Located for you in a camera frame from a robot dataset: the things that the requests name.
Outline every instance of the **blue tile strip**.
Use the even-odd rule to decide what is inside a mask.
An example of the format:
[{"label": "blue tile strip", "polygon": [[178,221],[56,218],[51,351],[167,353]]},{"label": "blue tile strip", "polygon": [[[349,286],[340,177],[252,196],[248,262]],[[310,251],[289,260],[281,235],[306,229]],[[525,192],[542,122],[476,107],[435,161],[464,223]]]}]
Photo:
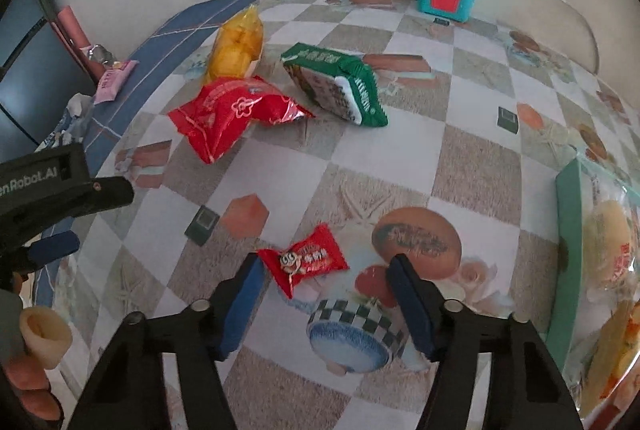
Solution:
[{"label": "blue tile strip", "polygon": [[[156,88],[213,32],[218,25],[256,0],[210,0],[185,9],[165,23],[131,55],[138,66],[130,74],[113,102],[94,109],[94,120],[84,138],[86,161],[96,175],[129,124]],[[51,236],[71,229],[74,219],[65,219],[44,230]],[[53,289],[60,261],[36,273],[33,300],[36,305],[53,303]]]}]

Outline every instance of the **yellow snack package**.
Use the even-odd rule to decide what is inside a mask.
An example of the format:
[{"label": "yellow snack package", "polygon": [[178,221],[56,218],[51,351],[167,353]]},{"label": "yellow snack package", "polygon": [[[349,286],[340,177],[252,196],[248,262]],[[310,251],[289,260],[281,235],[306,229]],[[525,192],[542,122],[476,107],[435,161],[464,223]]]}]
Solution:
[{"label": "yellow snack package", "polygon": [[240,11],[218,31],[203,84],[218,77],[250,77],[262,55],[264,26],[255,5]]}]

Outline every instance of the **printed rose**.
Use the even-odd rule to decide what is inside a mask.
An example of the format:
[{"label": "printed rose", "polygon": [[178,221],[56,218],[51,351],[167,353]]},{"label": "printed rose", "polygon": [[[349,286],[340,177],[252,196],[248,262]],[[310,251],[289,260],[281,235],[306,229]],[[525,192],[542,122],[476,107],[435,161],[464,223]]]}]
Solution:
[{"label": "printed rose", "polygon": [[465,302],[474,304],[484,298],[488,285],[497,274],[498,268],[495,264],[489,267],[477,256],[465,256],[451,280],[465,290]]}]

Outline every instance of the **beige ring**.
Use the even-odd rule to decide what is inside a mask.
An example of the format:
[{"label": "beige ring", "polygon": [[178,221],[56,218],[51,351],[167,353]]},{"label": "beige ring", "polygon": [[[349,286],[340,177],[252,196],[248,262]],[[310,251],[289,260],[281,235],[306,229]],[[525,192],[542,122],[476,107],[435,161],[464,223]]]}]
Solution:
[{"label": "beige ring", "polygon": [[28,307],[20,314],[20,332],[29,353],[46,370],[56,368],[71,347],[71,329],[49,307]]}]

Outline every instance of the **checkered tablecloth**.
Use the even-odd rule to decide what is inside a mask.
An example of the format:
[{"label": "checkered tablecloth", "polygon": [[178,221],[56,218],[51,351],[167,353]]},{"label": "checkered tablecloth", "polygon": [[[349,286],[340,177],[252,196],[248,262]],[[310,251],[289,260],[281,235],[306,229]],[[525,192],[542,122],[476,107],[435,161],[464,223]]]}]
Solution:
[{"label": "checkered tablecloth", "polygon": [[[306,133],[303,124],[252,127],[220,161],[203,165],[165,114],[199,90],[216,34],[210,25],[202,45],[139,99],[128,126],[117,115],[101,124],[107,140],[88,143],[89,151],[102,143],[110,153],[99,175],[113,174],[120,149],[172,140],[172,155],[161,188],[136,189],[131,206],[74,222],[82,249],[61,265],[54,299],[74,333],[63,363],[72,389],[81,389],[127,312],[178,312],[208,297],[256,247],[287,247],[319,222],[334,233],[371,229],[403,206],[428,207],[454,226],[463,264],[482,277],[464,284],[473,288],[463,288],[468,302],[491,312],[510,298],[544,333],[557,273],[554,178],[584,125],[603,141],[609,163],[640,183],[636,111],[573,61],[494,22],[434,21],[408,0],[386,8],[349,0],[259,0],[258,6],[266,47],[257,74],[318,118]],[[318,110],[293,85],[278,57],[296,42],[355,54],[416,54],[432,74],[381,78],[388,127],[356,127]],[[527,63],[522,52],[537,49],[546,52],[545,63]],[[518,115],[517,133],[498,126],[498,108],[504,119]],[[203,204],[221,220],[199,247],[184,232]],[[235,237],[223,222],[230,207],[247,215],[267,210],[268,217],[249,236]],[[241,348],[220,364],[239,428],[415,428],[432,374],[393,360],[370,374],[336,376],[310,347],[308,312],[286,304],[270,283]],[[479,390],[487,381],[485,368]],[[170,360],[167,385],[174,426],[184,428]],[[481,421],[476,400],[470,428]]]}]

